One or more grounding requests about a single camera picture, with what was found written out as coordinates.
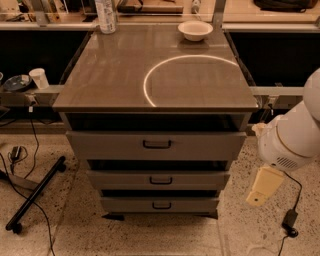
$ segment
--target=gray tabletop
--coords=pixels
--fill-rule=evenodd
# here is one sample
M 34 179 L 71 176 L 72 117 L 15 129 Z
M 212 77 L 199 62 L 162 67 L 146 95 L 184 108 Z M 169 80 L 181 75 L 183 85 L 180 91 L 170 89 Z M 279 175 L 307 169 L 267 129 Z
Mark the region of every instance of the gray tabletop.
M 253 111 L 256 100 L 223 33 L 184 39 L 175 24 L 94 33 L 54 109 L 61 112 Z

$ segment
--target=terrazzo floor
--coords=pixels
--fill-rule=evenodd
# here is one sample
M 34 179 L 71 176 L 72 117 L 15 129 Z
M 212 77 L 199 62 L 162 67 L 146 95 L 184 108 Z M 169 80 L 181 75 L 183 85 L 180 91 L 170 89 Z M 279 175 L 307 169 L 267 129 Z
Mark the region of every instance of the terrazzo floor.
M 15 174 L 24 176 L 33 165 L 36 141 L 32 133 L 8 132 L 0 128 L 0 152 L 6 165 L 13 146 L 24 146 L 28 157 L 16 164 Z M 263 206 L 245 202 L 255 174 L 263 163 L 257 156 L 256 138 L 248 137 L 238 160 L 231 166 L 231 177 L 220 195 L 219 219 L 189 215 L 128 215 L 125 221 L 107 220 L 86 169 L 74 156 L 63 134 L 39 133 L 36 168 L 28 179 L 39 182 L 57 159 L 64 155 L 67 170 L 58 172 L 37 203 L 46 212 L 56 256 L 81 255 L 278 255 L 285 236 L 281 222 L 292 208 L 299 187 L 286 179 Z M 281 255 L 320 255 L 320 159 L 291 173 L 303 185 L 297 207 L 296 238 L 285 239 Z M 18 188 L 23 194 L 30 191 Z M 53 255 L 48 226 L 43 213 L 34 205 L 21 219 L 22 232 L 5 229 L 24 202 L 12 187 L 0 180 L 0 255 Z

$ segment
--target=drawer handle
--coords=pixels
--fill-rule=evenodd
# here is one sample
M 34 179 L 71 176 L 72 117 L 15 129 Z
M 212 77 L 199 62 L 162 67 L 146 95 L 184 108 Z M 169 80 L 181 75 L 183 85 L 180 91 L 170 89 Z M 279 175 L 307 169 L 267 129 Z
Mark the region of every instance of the drawer handle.
M 172 184 L 172 177 L 168 177 L 167 180 L 156 180 L 154 177 L 150 177 L 150 183 L 153 185 L 170 185 Z
M 172 141 L 147 141 L 143 140 L 143 147 L 147 149 L 168 149 L 171 147 Z
M 169 210 L 171 208 L 171 203 L 152 203 L 152 208 L 155 210 Z

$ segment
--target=white bowl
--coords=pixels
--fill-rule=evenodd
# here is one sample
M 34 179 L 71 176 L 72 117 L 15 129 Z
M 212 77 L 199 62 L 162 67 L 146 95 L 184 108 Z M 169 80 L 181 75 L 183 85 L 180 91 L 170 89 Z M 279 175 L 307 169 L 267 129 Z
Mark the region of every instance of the white bowl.
M 213 27 L 203 21 L 190 20 L 179 24 L 178 30 L 190 41 L 201 41 L 212 32 Z

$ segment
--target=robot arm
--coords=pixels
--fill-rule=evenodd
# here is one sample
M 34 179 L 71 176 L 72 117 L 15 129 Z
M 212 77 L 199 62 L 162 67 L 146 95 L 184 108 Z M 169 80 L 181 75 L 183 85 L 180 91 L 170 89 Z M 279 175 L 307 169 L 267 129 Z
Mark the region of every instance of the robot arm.
M 254 125 L 253 130 L 266 165 L 259 169 L 246 201 L 260 206 L 281 185 L 283 172 L 297 170 L 320 154 L 320 68 L 308 78 L 303 101 L 268 124 Z

